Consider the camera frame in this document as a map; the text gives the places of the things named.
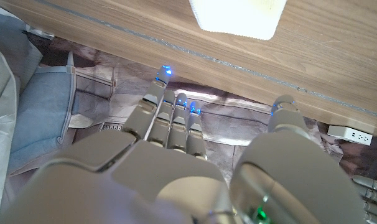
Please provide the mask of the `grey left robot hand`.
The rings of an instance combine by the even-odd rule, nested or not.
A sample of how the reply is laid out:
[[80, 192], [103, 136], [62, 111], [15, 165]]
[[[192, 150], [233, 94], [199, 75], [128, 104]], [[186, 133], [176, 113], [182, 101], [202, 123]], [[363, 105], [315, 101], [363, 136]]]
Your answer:
[[377, 224], [377, 180], [354, 175], [352, 181], [363, 199], [364, 220]]

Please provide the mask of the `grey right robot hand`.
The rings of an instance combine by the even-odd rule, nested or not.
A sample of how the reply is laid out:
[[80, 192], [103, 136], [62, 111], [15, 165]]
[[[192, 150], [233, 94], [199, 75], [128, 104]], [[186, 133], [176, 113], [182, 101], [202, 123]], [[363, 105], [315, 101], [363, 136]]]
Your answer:
[[357, 188], [278, 97], [227, 182], [209, 162], [201, 111], [159, 69], [120, 131], [93, 134], [32, 176], [0, 223], [363, 223]]

